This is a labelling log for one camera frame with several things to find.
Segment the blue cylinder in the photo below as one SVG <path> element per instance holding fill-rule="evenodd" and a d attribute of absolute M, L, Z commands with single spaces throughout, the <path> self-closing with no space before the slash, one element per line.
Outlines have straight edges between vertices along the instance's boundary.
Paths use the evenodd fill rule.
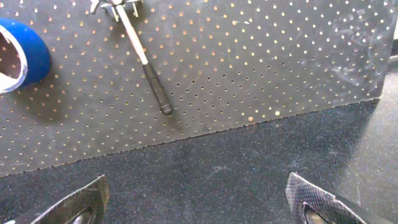
<path fill-rule="evenodd" d="M 21 22 L 0 18 L 0 48 L 0 93 L 37 83 L 50 71 L 51 57 L 47 46 L 39 35 Z"/>

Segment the roll of tape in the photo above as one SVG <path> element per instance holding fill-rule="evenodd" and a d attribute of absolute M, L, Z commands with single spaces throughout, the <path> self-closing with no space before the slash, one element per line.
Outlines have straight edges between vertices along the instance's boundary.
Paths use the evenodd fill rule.
<path fill-rule="evenodd" d="M 43 79 L 51 67 L 44 41 L 21 22 L 0 18 L 0 93 Z"/>

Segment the black speckled floor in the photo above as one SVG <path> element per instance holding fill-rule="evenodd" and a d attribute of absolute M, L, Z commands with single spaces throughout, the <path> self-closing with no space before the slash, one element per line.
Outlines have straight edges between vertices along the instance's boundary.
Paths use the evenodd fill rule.
<path fill-rule="evenodd" d="M 356 103 L 0 179 L 0 222 L 104 173 L 104 223 L 291 223 L 290 172 L 398 222 L 398 75 Z"/>

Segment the blue tape roll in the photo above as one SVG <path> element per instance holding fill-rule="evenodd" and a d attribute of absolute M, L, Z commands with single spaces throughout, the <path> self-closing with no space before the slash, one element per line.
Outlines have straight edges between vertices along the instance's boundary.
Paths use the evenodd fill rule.
<path fill-rule="evenodd" d="M 41 81 L 50 71 L 51 57 L 40 36 L 23 23 L 5 18 L 0 18 L 0 32 L 16 48 L 21 61 L 19 76 L 10 80 L 10 85 L 2 85 L 0 93 Z"/>

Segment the perforated board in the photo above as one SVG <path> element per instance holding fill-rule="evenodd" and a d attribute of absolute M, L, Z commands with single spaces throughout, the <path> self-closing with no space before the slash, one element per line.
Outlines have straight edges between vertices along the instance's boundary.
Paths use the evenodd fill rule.
<path fill-rule="evenodd" d="M 397 19 L 392 0 L 146 0 L 129 14 L 175 108 L 164 116 L 111 14 L 0 2 L 53 59 L 42 83 L 0 97 L 0 175 L 377 98 Z"/>

